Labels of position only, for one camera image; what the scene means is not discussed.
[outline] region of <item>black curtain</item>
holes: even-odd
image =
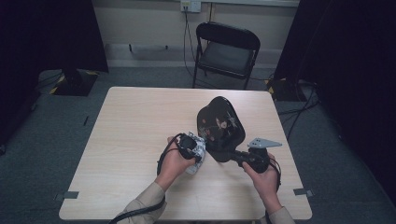
[[[396,204],[395,11],[395,1],[301,0],[275,78],[318,84],[341,136]]]
[[[91,0],[0,1],[0,144],[37,95],[39,74],[65,66],[108,72]]]

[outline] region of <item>chair seat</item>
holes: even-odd
[[[235,77],[243,78],[249,74],[253,54],[253,50],[238,49],[212,41],[207,45],[198,65],[231,72]]]

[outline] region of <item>black chair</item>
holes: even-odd
[[[196,29],[198,39],[192,87],[195,88],[197,69],[227,77],[245,79],[247,88],[251,71],[260,49],[260,39],[246,29],[218,22],[203,22]],[[208,42],[203,50],[202,41]]]

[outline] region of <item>wall outlet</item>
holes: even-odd
[[[191,1],[180,1],[180,11],[190,11]]]
[[[201,1],[180,1],[180,11],[201,12]]]

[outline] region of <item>wrist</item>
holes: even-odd
[[[159,174],[157,178],[155,178],[154,182],[157,183],[163,191],[167,191],[175,179],[175,176]]]
[[[274,212],[282,208],[282,205],[280,204],[277,195],[265,197],[264,199],[262,199],[262,203],[264,204],[265,209],[267,210],[269,215],[273,214]]]

